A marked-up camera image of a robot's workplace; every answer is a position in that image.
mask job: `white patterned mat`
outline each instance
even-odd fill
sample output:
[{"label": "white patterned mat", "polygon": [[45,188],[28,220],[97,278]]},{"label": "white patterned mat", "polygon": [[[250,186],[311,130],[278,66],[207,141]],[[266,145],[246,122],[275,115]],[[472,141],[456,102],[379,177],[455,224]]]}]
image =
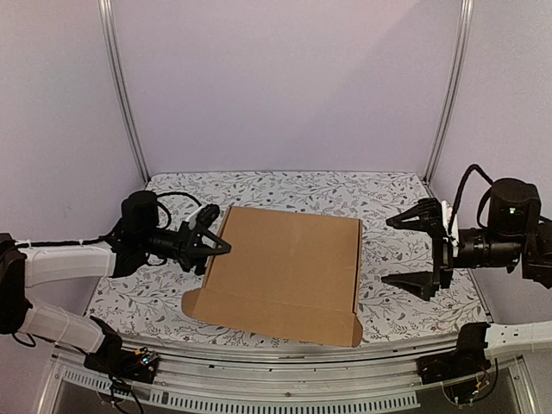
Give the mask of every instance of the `white patterned mat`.
[{"label": "white patterned mat", "polygon": [[[156,192],[188,191],[204,203],[359,217],[364,222],[359,319],[361,345],[456,332],[484,321],[485,312],[467,272],[455,272],[452,286],[430,302],[380,281],[390,273],[431,270],[430,238],[399,231],[385,220],[427,192],[415,174],[388,172],[205,172],[159,174],[147,186]],[[172,212],[171,229],[193,211],[182,197],[163,198]],[[217,231],[220,218],[213,227]],[[199,288],[202,276],[179,265],[143,267],[122,279],[102,279],[87,313],[132,336],[253,347],[297,347],[299,342],[199,322],[180,309],[184,292]]]}]

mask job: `white wall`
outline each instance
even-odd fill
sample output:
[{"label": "white wall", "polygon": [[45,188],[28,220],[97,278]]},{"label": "white wall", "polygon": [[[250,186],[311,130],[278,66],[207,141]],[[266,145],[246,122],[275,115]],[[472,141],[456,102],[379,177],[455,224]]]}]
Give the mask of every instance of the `white wall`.
[{"label": "white wall", "polygon": [[461,2],[122,0],[122,63],[152,173],[415,171]]},{"label": "white wall", "polygon": [[[537,185],[552,216],[552,3],[476,2],[458,100],[433,188],[452,200],[465,168],[481,164],[494,179]],[[465,190],[461,224],[475,223],[486,189],[476,176]],[[477,272],[498,322],[552,319],[552,291],[519,271]]]},{"label": "white wall", "polygon": [[[33,240],[106,232],[141,183],[97,1],[4,1],[0,38],[0,231]],[[94,282],[34,293],[82,312]],[[0,338],[0,412],[31,412],[50,351]]]}]

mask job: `cable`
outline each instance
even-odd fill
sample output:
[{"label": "cable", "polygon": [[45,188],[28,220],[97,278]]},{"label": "cable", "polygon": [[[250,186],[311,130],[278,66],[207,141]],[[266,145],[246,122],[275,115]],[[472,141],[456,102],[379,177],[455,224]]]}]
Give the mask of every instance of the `cable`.
[{"label": "cable", "polygon": [[59,248],[63,246],[89,246],[99,242],[104,242],[105,239],[115,234],[117,227],[119,226],[119,220],[115,227],[107,235],[100,235],[95,239],[88,240],[64,240],[64,241],[32,241],[30,243],[19,243],[14,248]]},{"label": "cable", "polygon": [[[445,388],[445,386],[442,386],[442,393],[444,394],[444,396],[447,398],[447,400],[452,405],[456,405],[457,407],[463,407],[465,405],[472,405],[473,403],[477,403],[479,401],[482,401],[485,398],[487,398],[489,395],[492,394],[492,392],[495,390],[495,388],[497,386],[497,383],[499,382],[499,360],[497,360],[496,358],[494,359],[494,370],[495,370],[495,374],[494,374],[494,380],[492,381],[491,389],[481,398],[471,399],[471,400],[469,400],[470,401],[469,403],[457,404],[456,403],[457,398],[458,398],[458,401],[464,401],[464,400],[466,400],[466,398],[473,395],[475,392],[469,392],[468,394],[463,395],[461,397],[455,397],[455,395],[453,393],[452,386],[448,386],[446,388]],[[483,377],[481,377],[480,381],[482,381],[486,376],[487,376],[487,370],[483,369]]]},{"label": "cable", "polygon": [[117,388],[117,390],[120,392],[129,393],[134,399],[136,406],[138,407],[139,414],[144,414],[144,408],[142,407],[140,400],[138,399],[138,397],[136,397],[136,394],[133,391],[132,387],[129,384],[127,384],[124,379],[122,379],[118,375],[115,375],[108,367],[106,367],[103,363],[98,361],[97,358],[95,358],[92,354],[88,354],[83,349],[75,347],[73,345],[72,347],[77,349],[84,356],[91,358],[96,364],[98,364],[101,368],[103,368],[108,373],[108,378],[111,381],[111,387],[110,387],[111,403],[119,412],[121,412],[122,414],[130,414],[128,411],[125,411],[124,409],[122,409],[119,406],[119,404],[115,402],[115,388]]},{"label": "cable", "polygon": [[25,341],[22,341],[21,339],[19,339],[17,337],[16,334],[11,334],[11,337],[14,338],[16,340],[17,343],[19,343],[20,345],[23,345],[23,347],[27,347],[27,348],[34,348],[36,347],[36,341],[35,339],[33,338],[32,335],[30,334],[26,334],[28,339],[30,340],[30,342],[25,342]]},{"label": "cable", "polygon": [[456,213],[458,213],[458,209],[460,209],[460,201],[462,198],[462,193],[464,192],[464,187],[466,186],[466,183],[467,183],[467,179],[474,171],[477,171],[480,174],[480,176],[483,177],[483,179],[487,183],[489,183],[489,185],[492,185],[492,179],[488,175],[486,175],[486,173],[479,165],[472,164],[467,168],[467,170],[464,172],[464,175],[462,175],[460,184],[458,184],[458,189],[456,190],[456,195],[455,195],[455,201],[452,204],[452,214],[450,215],[450,221],[448,222],[448,228],[447,228],[447,233],[449,234],[452,233],[452,226],[453,226],[453,223],[455,222]]},{"label": "cable", "polygon": [[[452,213],[450,215],[450,221],[448,222],[448,228],[447,228],[447,232],[449,234],[452,232],[452,226],[453,226],[453,223],[455,221],[456,214],[458,213],[458,209],[460,209],[460,201],[461,201],[461,198],[462,198],[462,193],[464,192],[464,187],[466,186],[466,183],[467,183],[467,179],[469,178],[471,173],[473,173],[474,171],[479,173],[479,175],[481,177],[483,177],[483,179],[489,185],[492,185],[494,183],[494,181],[491,179],[491,177],[489,177],[486,174],[486,172],[483,171],[483,168],[481,168],[478,164],[472,164],[471,166],[469,166],[467,168],[467,170],[464,172],[464,175],[462,175],[462,178],[460,180],[460,184],[458,184],[458,189],[456,190],[455,201],[452,205]],[[480,217],[481,217],[481,213],[483,212],[483,209],[485,208],[485,204],[489,200],[490,196],[491,196],[491,191],[489,189],[485,192],[485,194],[481,198],[480,205],[477,209],[477,223],[482,229],[485,229],[486,226],[484,226],[481,223]],[[542,221],[542,222],[545,222],[545,223],[552,223],[552,220],[550,220],[549,218],[547,218],[545,216],[539,216],[539,220]]]},{"label": "cable", "polygon": [[173,215],[163,203],[158,201],[157,206],[163,211],[165,211],[165,214],[166,214],[166,224],[165,224],[165,227],[162,228],[162,230],[168,229],[171,223],[173,222]]},{"label": "cable", "polygon": [[163,198],[163,197],[169,197],[169,196],[183,196],[183,197],[188,197],[190,200],[193,200],[197,205],[198,207],[201,207],[201,203],[199,202],[199,200],[195,197],[193,197],[190,193],[188,192],[185,192],[185,191],[170,191],[170,192],[164,192],[162,194],[158,194],[157,195],[157,198]]},{"label": "cable", "polygon": [[485,398],[487,398],[489,395],[491,395],[494,389],[497,387],[498,382],[499,382],[499,360],[495,358],[494,359],[494,380],[492,381],[491,389],[483,397],[475,399],[474,402],[482,401]]}]

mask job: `black cable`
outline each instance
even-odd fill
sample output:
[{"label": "black cable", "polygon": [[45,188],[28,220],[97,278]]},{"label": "black cable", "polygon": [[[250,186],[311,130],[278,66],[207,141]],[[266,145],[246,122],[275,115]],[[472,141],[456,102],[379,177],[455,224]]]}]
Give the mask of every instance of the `black cable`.
[{"label": "black cable", "polygon": [[462,193],[464,192],[464,187],[466,186],[467,179],[473,173],[474,171],[477,171],[483,179],[489,183],[489,185],[492,185],[492,179],[486,175],[486,173],[483,171],[483,169],[478,166],[477,164],[472,164],[467,168],[467,170],[464,172],[464,175],[462,175],[462,178],[460,180],[460,184],[458,184],[458,189],[456,190],[455,195],[455,201],[452,204],[452,213],[450,215],[450,221],[448,222],[448,229],[447,232],[450,234],[452,232],[452,226],[455,221],[456,213],[458,213],[458,209],[460,209],[460,201],[462,198]]},{"label": "black cable", "polygon": [[[452,232],[452,226],[453,226],[453,222],[455,221],[455,217],[456,217],[456,214],[458,213],[458,209],[460,209],[460,201],[461,201],[461,198],[462,198],[462,193],[464,192],[464,187],[466,186],[466,183],[467,183],[467,179],[468,177],[470,176],[471,173],[473,173],[474,171],[476,171],[477,173],[479,173],[479,175],[481,177],[483,177],[483,179],[489,183],[489,185],[492,185],[494,183],[494,181],[492,181],[491,177],[489,177],[486,172],[483,171],[483,168],[481,168],[479,165],[477,164],[472,164],[471,166],[469,166],[467,168],[467,170],[464,172],[464,175],[462,175],[462,178],[460,180],[460,184],[458,184],[458,189],[456,190],[456,195],[455,195],[455,201],[452,205],[452,213],[450,215],[450,221],[448,222],[448,228],[447,228],[447,232],[450,234]],[[479,224],[479,226],[484,229],[485,226],[483,224],[481,224],[481,221],[480,221],[480,216],[481,216],[481,212],[483,211],[483,208],[485,207],[485,204],[486,202],[488,201],[489,199],[489,196],[490,196],[490,192],[487,191],[484,195],[483,195],[483,198],[481,198],[480,200],[480,206],[478,208],[478,213],[477,213],[477,223]],[[552,220],[550,220],[549,218],[545,217],[545,216],[539,216],[539,220],[541,222],[545,222],[545,223],[552,223]]]},{"label": "black cable", "polygon": [[169,209],[163,204],[163,203],[160,203],[159,201],[157,202],[157,206],[162,209],[163,211],[165,211],[165,214],[166,214],[166,224],[165,224],[165,227],[162,228],[162,230],[164,229],[168,229],[169,226],[171,225],[171,223],[173,222],[173,215],[171,214],[171,212],[169,211]]},{"label": "black cable", "polygon": [[89,246],[91,244],[96,244],[99,242],[104,242],[105,239],[111,237],[115,234],[119,222],[115,225],[113,229],[107,235],[100,235],[95,239],[88,240],[64,240],[64,241],[32,241],[30,243],[19,243],[15,245],[15,248],[59,248],[63,246]]},{"label": "black cable", "polygon": [[198,207],[201,207],[201,203],[199,200],[195,197],[193,197],[190,193],[187,193],[185,191],[170,191],[170,192],[164,192],[162,194],[158,194],[157,198],[163,198],[163,197],[169,197],[169,196],[183,196],[188,197],[190,200],[193,200]]},{"label": "black cable", "polygon": [[475,399],[474,402],[477,403],[479,401],[482,401],[485,398],[487,398],[489,395],[491,395],[494,389],[497,387],[498,382],[499,382],[499,360],[495,358],[494,359],[494,380],[492,381],[491,389],[483,397]]},{"label": "black cable", "polygon": [[30,340],[30,342],[25,342],[25,341],[22,341],[21,339],[19,339],[17,337],[16,334],[11,334],[11,337],[14,338],[16,340],[17,343],[19,343],[20,345],[23,345],[23,347],[27,347],[27,348],[34,348],[36,347],[36,341],[35,339],[33,338],[32,335],[30,334],[26,334],[28,339]]},{"label": "black cable", "polygon": [[[73,345],[72,347],[77,349],[84,356],[87,356],[90,359],[92,359],[96,364],[98,364],[101,368],[103,368],[108,373],[108,377],[111,381],[111,387],[110,387],[111,403],[115,408],[117,408],[119,412],[122,412],[123,414],[130,414],[128,411],[123,410],[118,405],[118,403],[115,402],[115,387],[117,387],[118,391],[129,393],[134,399],[136,406],[138,407],[139,414],[144,414],[144,408],[141,406],[140,400],[138,399],[138,397],[136,397],[136,394],[133,391],[132,387],[129,384],[127,384],[124,379],[122,379],[118,375],[115,375],[108,367],[106,367],[103,363],[98,361],[97,358],[95,358],[92,354],[88,354],[83,349],[75,347]],[[113,379],[117,380],[120,383],[120,385],[116,384],[116,382]]]}]

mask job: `cardboard box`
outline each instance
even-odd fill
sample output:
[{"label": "cardboard box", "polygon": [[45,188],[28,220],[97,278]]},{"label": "cardboard box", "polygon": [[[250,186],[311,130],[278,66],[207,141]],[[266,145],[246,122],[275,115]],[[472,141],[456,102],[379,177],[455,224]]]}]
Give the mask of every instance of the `cardboard box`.
[{"label": "cardboard box", "polygon": [[203,287],[186,292],[188,317],[267,336],[345,347],[361,343],[356,317],[362,221],[232,207]]}]

